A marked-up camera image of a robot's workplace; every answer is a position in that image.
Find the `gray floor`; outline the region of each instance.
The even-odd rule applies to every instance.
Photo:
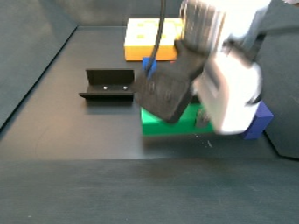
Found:
[[[87,68],[133,68],[126,28],[77,30],[0,134],[0,159],[276,158],[265,136],[143,137],[139,107],[86,102]]]

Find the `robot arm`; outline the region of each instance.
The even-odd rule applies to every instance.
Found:
[[[195,88],[215,131],[236,134],[248,129],[262,91],[261,70],[249,55],[269,3],[185,1],[178,59],[159,65],[151,79],[142,72],[133,86],[137,102],[166,122],[179,121]]]

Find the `black metal bracket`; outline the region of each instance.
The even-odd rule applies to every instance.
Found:
[[[142,72],[133,89],[138,104],[169,123],[177,123],[193,100],[193,81],[202,74],[207,55],[175,41],[177,61],[159,65],[151,78]]]
[[[133,102],[134,91],[131,84],[135,81],[133,69],[87,69],[89,90],[79,93],[87,100],[105,102]]]

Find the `green block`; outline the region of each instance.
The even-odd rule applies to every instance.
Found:
[[[203,109],[203,106],[199,103],[191,103],[182,114],[181,121],[170,124],[142,108],[143,135],[179,135],[213,132],[211,123],[205,128],[195,127],[199,109]]]

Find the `wooden block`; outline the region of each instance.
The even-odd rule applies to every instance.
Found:
[[[130,18],[126,29],[126,60],[143,60],[150,57],[159,26],[159,18]],[[174,40],[183,32],[183,21],[179,18],[167,18],[163,25],[163,36],[157,54],[157,60],[175,60],[177,51]]]

